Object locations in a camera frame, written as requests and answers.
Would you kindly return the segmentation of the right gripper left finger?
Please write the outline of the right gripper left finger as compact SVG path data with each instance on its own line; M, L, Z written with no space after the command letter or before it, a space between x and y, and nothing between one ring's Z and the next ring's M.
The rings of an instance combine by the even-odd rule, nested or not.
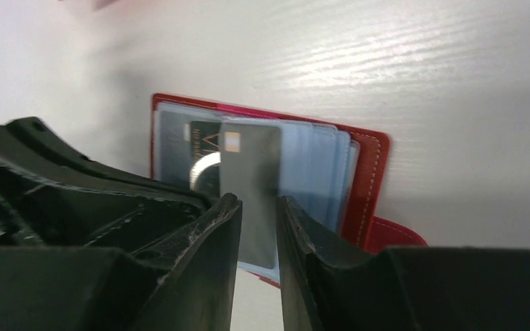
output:
M0 246L0 330L229 330L242 202L225 194L152 246Z

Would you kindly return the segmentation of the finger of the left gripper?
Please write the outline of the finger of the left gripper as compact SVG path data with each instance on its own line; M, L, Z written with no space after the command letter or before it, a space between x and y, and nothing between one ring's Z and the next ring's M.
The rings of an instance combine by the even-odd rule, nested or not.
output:
M189 190L90 160L36 117L0 125L0 237L142 249L210 207Z

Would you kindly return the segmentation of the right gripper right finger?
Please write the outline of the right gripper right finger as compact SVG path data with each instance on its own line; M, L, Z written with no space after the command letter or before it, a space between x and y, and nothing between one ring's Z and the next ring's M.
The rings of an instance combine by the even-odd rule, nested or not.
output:
M286 330L530 330L530 249L370 254L294 199L276 207Z

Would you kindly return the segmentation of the red leather card holder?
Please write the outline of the red leather card holder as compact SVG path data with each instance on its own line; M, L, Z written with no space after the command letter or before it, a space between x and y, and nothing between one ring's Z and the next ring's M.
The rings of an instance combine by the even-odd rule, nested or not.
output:
M150 175L180 188L190 187L191 153L183 151L190 141L190 126L187 121L176 121L176 114L198 115L203 119L226 115L308 121L306 117L293 114L162 93L152 96L151 110ZM339 124L337 129L349 134L355 152L350 162L353 173L347 181L338 234L370 253L377 253L389 245L425 245L425 240L414 231L374 215L389 158L391 141L388 134L344 124Z

